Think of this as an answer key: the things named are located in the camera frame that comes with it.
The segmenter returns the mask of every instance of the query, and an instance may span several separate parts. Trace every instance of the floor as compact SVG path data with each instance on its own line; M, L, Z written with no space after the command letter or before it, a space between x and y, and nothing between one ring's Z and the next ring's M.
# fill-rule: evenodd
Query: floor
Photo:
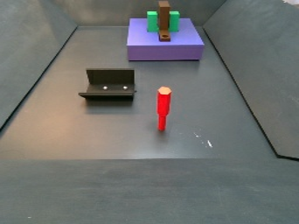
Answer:
M2 132L2 223L297 223L298 163L275 157L198 31L201 62L127 62L126 27L76 30ZM131 103L79 97L98 67L135 69Z
M274 159L210 40L201 61L127 61L126 27L80 27L0 136L2 159ZM87 68L135 69L133 102L86 101ZM173 89L157 130L157 89Z

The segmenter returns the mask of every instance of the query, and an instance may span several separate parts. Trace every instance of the wall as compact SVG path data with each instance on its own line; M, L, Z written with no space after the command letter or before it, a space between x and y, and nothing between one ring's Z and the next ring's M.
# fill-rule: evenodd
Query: wall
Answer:
M79 25L128 25L130 18L145 18L147 11L158 10L155 0L52 0ZM226 0L171 0L173 10L203 25Z
M299 10L281 0L229 0L205 25L275 151L291 158L299 158L298 21Z
M0 2L0 129L75 29L47 0Z

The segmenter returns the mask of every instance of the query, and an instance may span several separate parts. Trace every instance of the red peg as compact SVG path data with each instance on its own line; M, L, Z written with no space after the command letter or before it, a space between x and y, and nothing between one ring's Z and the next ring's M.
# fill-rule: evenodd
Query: red peg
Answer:
M169 87L161 87L158 89L158 104L157 112L159 115L158 129L165 130L166 117L170 113L173 90Z

